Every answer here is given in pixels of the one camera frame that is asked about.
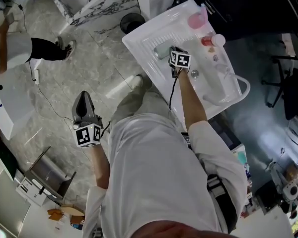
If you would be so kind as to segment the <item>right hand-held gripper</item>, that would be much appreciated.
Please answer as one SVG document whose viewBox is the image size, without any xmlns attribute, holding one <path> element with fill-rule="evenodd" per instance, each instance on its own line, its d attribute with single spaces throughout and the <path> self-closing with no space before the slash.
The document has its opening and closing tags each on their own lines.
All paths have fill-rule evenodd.
<svg viewBox="0 0 298 238">
<path fill-rule="evenodd" d="M 169 49 L 168 63 L 171 67 L 172 78 L 176 78 L 177 68 L 181 68 L 186 72 L 189 71 L 191 66 L 191 55 L 179 47 L 171 46 Z"/>
</svg>

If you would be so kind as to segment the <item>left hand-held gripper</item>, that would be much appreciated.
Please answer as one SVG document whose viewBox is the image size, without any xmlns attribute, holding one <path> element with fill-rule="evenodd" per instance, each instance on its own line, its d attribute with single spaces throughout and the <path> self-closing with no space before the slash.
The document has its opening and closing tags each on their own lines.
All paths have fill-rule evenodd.
<svg viewBox="0 0 298 238">
<path fill-rule="evenodd" d="M 102 118 L 95 115 L 90 94 L 82 91 L 73 104 L 73 136 L 77 147 L 88 148 L 100 144 L 102 129 Z"/>
</svg>

